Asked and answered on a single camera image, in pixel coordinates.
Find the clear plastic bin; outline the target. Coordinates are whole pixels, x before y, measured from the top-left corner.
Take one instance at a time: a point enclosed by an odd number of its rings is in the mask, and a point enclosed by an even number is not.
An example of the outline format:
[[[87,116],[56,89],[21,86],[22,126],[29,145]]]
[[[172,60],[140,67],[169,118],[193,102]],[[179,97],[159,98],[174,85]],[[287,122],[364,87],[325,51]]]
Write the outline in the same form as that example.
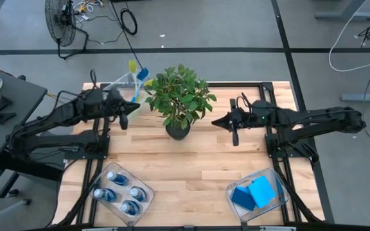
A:
[[[120,173],[122,175],[125,175],[129,179],[129,183],[127,186],[120,186],[115,184],[114,182],[111,182],[107,179],[107,173],[109,171],[114,171],[117,173]],[[133,197],[131,197],[129,191],[132,186],[138,186],[145,190],[147,194],[147,202],[139,202]],[[107,201],[96,199],[93,196],[93,192],[97,188],[108,188],[112,189],[116,195],[117,200],[116,202],[110,203]],[[153,198],[154,198],[154,190],[146,185],[144,182],[142,182],[139,178],[134,176],[133,174],[129,173],[126,169],[122,168],[119,164],[112,162],[105,166],[104,170],[95,178],[94,183],[92,186],[89,187],[90,195],[91,197],[100,202],[102,205],[104,205],[107,209],[109,209],[114,215],[116,215],[118,218],[120,218],[124,224],[126,224],[129,227],[134,226],[143,216],[143,214],[147,211],[149,208]],[[123,201],[125,200],[132,200],[139,204],[141,208],[141,212],[139,215],[136,216],[130,216],[128,214],[125,214],[120,210],[120,206]]]
[[[134,93],[135,93],[134,82],[132,80],[132,75],[130,73],[126,73],[122,77],[118,78],[116,81],[108,85],[105,85],[105,87],[101,87],[101,88],[102,88],[103,99],[107,99],[108,90],[111,90],[112,88],[118,89],[123,98],[121,100],[124,102],[126,109],[127,109],[126,103],[131,102],[131,99],[133,98]],[[141,87],[139,91],[139,97],[136,103],[139,103],[141,107],[141,105],[145,102],[148,96],[150,95],[145,90],[145,87],[143,84],[143,86]]]

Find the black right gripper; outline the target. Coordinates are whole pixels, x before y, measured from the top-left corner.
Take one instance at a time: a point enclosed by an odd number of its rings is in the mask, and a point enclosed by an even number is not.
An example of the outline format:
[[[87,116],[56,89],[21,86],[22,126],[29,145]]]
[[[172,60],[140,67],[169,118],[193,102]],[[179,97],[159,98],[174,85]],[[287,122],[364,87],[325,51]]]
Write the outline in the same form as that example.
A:
[[[212,121],[212,125],[223,128],[228,132],[232,132],[233,146],[239,145],[239,129],[266,127],[269,125],[268,116],[270,113],[270,103],[263,100],[257,100],[253,104],[249,105],[251,119],[246,122],[241,121],[238,117],[236,109],[240,107],[237,105],[236,100],[231,99],[230,104],[231,113],[228,112],[225,116]]]

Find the grey side table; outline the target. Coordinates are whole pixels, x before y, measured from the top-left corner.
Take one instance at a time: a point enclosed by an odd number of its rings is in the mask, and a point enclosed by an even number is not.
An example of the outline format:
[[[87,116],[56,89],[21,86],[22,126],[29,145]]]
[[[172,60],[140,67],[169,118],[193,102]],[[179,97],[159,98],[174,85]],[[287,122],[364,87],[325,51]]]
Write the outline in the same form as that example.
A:
[[[0,78],[3,81],[0,88],[0,101],[2,97],[6,97],[12,102],[1,112],[3,114],[15,114],[13,118],[7,120],[4,124],[0,124],[0,152],[2,152],[6,147],[6,136],[14,131],[15,126],[28,120],[48,90],[2,71],[0,71]]]

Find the light blue sponge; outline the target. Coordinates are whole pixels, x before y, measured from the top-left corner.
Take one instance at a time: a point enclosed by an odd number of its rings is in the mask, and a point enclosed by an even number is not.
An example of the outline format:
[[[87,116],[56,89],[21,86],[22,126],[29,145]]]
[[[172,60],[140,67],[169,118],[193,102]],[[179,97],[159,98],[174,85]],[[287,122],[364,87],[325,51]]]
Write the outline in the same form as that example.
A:
[[[247,186],[256,206],[258,208],[266,207],[276,194],[266,176],[261,176],[252,181]]]

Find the grey desk leg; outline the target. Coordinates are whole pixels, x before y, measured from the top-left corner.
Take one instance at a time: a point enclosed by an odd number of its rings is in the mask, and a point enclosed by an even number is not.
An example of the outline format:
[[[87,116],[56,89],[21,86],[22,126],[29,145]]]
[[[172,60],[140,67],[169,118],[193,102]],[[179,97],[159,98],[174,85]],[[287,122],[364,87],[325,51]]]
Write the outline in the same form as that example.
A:
[[[366,0],[350,0],[342,11],[315,12],[314,17],[328,21],[368,22],[370,12],[360,11],[365,2]]]

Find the black aluminium table frame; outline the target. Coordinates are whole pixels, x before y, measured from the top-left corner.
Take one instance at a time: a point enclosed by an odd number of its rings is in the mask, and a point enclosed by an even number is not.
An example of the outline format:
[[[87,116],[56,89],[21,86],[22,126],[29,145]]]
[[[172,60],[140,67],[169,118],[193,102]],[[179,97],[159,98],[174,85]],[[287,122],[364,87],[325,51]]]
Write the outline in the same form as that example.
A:
[[[103,165],[116,162],[154,190],[149,208],[136,226],[177,227],[234,226],[240,220],[230,208],[225,191],[227,186],[249,174],[272,166],[266,152],[264,128],[239,130],[239,146],[233,146],[231,134],[211,125],[230,111],[229,99],[241,92],[249,101],[265,93],[270,100],[273,86],[276,105],[296,110],[289,81],[211,82],[210,91],[217,101],[212,112],[197,121],[182,141],[172,139],[163,127],[163,118],[149,106],[129,119],[128,129],[121,130],[118,122],[110,124],[109,154]],[[328,221],[321,205],[322,189],[318,191],[311,163],[305,158],[289,158],[294,187],[306,206],[319,219]],[[75,204],[84,181],[86,160],[69,167],[62,179],[58,207],[53,223],[59,223]],[[96,161],[92,163],[93,175]]]

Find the green plant in black pot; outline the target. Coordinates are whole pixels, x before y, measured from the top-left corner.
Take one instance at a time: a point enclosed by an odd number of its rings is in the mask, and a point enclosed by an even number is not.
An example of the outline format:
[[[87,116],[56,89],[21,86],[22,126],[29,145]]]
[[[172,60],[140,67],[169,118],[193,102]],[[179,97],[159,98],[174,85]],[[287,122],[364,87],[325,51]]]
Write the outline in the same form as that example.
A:
[[[183,64],[156,74],[153,85],[145,90],[150,95],[145,102],[151,111],[161,114],[167,134],[176,141],[183,140],[191,126],[213,110],[211,102],[217,101],[208,82]]]

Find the clear bin with white liner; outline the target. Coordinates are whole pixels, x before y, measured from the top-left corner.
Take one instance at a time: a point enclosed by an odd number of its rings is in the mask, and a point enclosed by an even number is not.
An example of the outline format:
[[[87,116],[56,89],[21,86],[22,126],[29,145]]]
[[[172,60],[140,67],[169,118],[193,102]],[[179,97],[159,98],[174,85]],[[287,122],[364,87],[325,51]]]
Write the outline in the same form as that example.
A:
[[[233,203],[231,201],[231,196],[233,194],[233,191],[236,187],[238,186],[241,186],[241,187],[246,187],[248,185],[250,185],[252,183],[253,180],[261,177],[261,176],[266,176],[268,181],[270,182],[275,194],[276,194],[276,197],[270,201],[270,203],[266,206],[266,207],[263,207],[263,208],[258,208],[257,206],[255,206],[254,210],[253,211],[250,211],[250,210],[247,210],[235,203]],[[276,179],[278,179],[281,184],[283,185],[283,190],[284,190],[284,194],[285,194],[285,200],[284,201],[280,201],[279,198],[278,198],[278,191],[277,191],[277,187],[276,187]],[[282,182],[282,179],[279,177],[279,175],[272,169],[272,168],[266,168],[266,169],[262,169],[260,171],[257,171],[253,174],[250,174],[248,176],[245,176],[243,177],[242,179],[240,180],[237,180],[233,183],[231,183],[230,185],[227,186],[226,188],[226,196],[227,196],[227,201],[229,203],[229,206],[230,208],[234,211],[234,213],[240,218],[240,220],[242,222],[247,222],[247,221],[250,221],[262,214],[265,214],[271,210],[274,210],[282,205],[285,205],[289,199],[290,199],[290,195],[288,194],[288,191],[285,187],[285,184]]]

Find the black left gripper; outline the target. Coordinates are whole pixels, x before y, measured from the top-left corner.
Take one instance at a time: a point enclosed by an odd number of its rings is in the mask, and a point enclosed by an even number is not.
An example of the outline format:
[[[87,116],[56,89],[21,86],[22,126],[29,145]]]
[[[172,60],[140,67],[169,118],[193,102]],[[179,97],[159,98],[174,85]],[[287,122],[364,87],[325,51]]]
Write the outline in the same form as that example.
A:
[[[136,116],[139,112],[139,103],[128,102],[125,104],[122,100],[117,99],[112,101],[111,99],[103,100],[103,118],[113,117],[115,120],[119,118],[119,125],[122,130],[128,128],[128,117],[127,116]]]

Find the black triangular bracket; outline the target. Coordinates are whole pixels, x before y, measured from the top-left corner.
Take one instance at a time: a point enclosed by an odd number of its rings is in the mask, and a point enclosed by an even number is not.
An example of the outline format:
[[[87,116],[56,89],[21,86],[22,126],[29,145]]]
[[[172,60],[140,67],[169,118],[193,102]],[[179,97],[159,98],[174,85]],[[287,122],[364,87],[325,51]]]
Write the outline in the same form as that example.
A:
[[[16,116],[15,112],[0,113],[0,125],[5,124],[8,120]]]
[[[13,101],[6,96],[1,96],[0,99],[0,111],[13,104]]]

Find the black floor fan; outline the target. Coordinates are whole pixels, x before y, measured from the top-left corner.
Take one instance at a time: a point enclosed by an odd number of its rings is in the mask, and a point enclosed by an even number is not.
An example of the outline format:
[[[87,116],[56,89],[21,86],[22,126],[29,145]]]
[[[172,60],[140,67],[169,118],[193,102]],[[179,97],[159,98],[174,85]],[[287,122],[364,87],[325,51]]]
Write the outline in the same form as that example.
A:
[[[48,27],[51,38],[57,45],[57,55],[59,58],[66,60],[86,50],[89,34],[76,26],[73,0],[45,0],[44,12],[46,26]],[[74,42],[77,31],[85,35],[83,47],[68,55],[62,55],[61,48],[70,46]]]

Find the dark grey platform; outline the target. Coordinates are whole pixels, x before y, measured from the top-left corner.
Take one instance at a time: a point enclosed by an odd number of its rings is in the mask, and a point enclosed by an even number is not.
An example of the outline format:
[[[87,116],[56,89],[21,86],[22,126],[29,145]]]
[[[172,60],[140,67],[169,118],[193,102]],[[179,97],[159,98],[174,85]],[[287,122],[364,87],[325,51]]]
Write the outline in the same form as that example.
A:
[[[15,197],[19,190],[14,187],[20,176],[37,182],[59,182],[64,172],[64,156],[68,151],[77,151],[72,146],[37,148],[30,153],[12,153],[5,148],[0,154],[0,170],[12,174],[0,189],[0,198]]]

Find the blue dish soap bottle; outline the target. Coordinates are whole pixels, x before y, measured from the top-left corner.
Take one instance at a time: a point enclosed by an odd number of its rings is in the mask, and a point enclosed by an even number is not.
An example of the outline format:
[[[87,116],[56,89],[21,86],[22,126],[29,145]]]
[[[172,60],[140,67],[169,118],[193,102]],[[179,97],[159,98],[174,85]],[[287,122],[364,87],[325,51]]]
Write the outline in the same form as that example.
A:
[[[120,206],[120,210],[130,216],[139,215],[141,212],[139,204],[132,200],[123,201]]]
[[[107,179],[120,186],[127,186],[129,183],[129,179],[125,175],[114,171],[109,171],[107,173]]]
[[[138,186],[132,186],[129,191],[131,197],[139,202],[147,202],[147,194],[144,189]]]
[[[112,189],[108,188],[97,188],[93,192],[93,196],[96,199],[107,201],[110,203],[116,202],[117,195]]]

